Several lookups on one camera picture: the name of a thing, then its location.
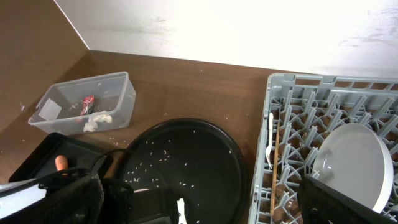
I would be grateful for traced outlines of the white tissue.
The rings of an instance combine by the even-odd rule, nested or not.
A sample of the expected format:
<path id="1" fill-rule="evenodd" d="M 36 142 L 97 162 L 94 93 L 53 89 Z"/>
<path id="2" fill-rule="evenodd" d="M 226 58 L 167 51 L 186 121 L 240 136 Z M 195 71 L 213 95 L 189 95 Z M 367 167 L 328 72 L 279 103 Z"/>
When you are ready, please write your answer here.
<path id="1" fill-rule="evenodd" d="M 112 123 L 113 119 L 111 115 L 109 115 L 107 112 L 102 111 L 102 112 L 95 112 L 92 114 L 93 117 L 90 117 L 88 121 L 85 123 L 85 126 L 83 128 L 84 132 L 94 132 L 98 128 L 98 123 Z"/>

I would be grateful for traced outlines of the white plastic fork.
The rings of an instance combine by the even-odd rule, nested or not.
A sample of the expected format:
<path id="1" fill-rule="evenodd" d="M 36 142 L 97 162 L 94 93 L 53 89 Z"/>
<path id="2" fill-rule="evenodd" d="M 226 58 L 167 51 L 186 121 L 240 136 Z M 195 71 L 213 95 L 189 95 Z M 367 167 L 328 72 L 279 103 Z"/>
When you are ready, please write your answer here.
<path id="1" fill-rule="evenodd" d="M 268 115 L 268 144 L 266 147 L 266 159 L 267 159 L 267 163 L 270 169 L 272 169 L 272 165 L 271 165 L 271 150 L 272 150 L 272 136 L 273 136 L 273 126 L 274 126 L 274 115 L 273 113 L 269 113 Z"/>

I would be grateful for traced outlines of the orange carrot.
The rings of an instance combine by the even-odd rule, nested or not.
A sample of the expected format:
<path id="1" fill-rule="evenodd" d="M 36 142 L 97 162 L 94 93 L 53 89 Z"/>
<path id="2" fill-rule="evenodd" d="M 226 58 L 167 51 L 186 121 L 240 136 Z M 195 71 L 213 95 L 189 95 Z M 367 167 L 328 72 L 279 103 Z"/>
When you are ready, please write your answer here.
<path id="1" fill-rule="evenodd" d="M 68 169 L 68 159 L 64 155 L 59 155 L 55 158 L 55 167 L 57 171 Z"/>

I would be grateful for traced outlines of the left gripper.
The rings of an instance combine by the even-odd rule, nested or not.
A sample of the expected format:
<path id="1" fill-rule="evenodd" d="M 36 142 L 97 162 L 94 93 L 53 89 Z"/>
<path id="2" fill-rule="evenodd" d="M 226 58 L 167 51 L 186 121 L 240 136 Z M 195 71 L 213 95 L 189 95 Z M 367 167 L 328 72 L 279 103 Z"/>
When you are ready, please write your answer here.
<path id="1" fill-rule="evenodd" d="M 103 179 L 105 223 L 185 223 L 185 202 L 162 186 L 134 187 L 121 179 Z"/>

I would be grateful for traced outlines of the red snack wrapper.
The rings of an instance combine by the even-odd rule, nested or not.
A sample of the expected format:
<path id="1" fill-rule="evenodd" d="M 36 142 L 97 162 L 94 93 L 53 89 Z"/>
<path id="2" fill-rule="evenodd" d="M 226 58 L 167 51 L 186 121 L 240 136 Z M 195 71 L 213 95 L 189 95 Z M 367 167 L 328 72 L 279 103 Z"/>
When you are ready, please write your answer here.
<path id="1" fill-rule="evenodd" d="M 86 96 L 84 99 L 82 99 L 82 109 L 80 115 L 84 116 L 92 114 L 94 110 L 94 102 L 95 97 L 93 95 Z"/>

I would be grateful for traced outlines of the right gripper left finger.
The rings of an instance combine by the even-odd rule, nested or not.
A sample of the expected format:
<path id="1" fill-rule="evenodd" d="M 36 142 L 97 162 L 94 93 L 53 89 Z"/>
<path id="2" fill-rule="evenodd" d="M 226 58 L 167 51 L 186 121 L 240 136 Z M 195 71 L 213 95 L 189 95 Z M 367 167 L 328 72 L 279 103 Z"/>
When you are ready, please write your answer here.
<path id="1" fill-rule="evenodd" d="M 102 184 L 94 173 L 53 173 L 1 189 L 1 223 L 96 223 Z"/>

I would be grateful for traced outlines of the wooden chopstick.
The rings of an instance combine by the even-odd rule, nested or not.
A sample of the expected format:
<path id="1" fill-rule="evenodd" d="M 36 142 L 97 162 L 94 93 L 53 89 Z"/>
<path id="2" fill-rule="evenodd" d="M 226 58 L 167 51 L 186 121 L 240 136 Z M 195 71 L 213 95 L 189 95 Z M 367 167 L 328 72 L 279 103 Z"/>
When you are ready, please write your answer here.
<path id="1" fill-rule="evenodd" d="M 274 215 L 275 210 L 275 190 L 277 183 L 277 167 L 278 167 L 278 158 L 279 158 L 279 141 L 280 141 L 280 123 L 277 123 L 277 132 L 276 132 L 276 140 L 275 140 L 275 150 L 274 150 L 274 166 L 273 166 L 273 174 L 272 174 L 272 188 L 271 188 L 271 202 L 270 202 L 270 216 L 271 219 Z"/>

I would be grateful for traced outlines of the pale blue plate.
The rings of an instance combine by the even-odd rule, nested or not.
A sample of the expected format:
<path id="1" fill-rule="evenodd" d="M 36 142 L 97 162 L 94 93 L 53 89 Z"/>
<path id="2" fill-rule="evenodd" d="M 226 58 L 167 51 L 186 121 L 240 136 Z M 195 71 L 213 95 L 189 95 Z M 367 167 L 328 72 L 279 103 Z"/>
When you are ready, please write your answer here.
<path id="1" fill-rule="evenodd" d="M 312 166 L 321 183 L 381 213 L 393 186 L 387 146 L 362 124 L 344 124 L 321 144 Z"/>

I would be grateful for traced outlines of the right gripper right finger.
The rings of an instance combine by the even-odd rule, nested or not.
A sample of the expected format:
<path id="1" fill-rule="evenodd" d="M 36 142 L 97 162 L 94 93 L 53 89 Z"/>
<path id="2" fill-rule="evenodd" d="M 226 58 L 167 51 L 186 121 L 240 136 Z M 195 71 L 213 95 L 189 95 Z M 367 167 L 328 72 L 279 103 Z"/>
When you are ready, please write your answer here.
<path id="1" fill-rule="evenodd" d="M 309 175 L 302 178 L 297 200 L 303 224 L 395 224 Z"/>

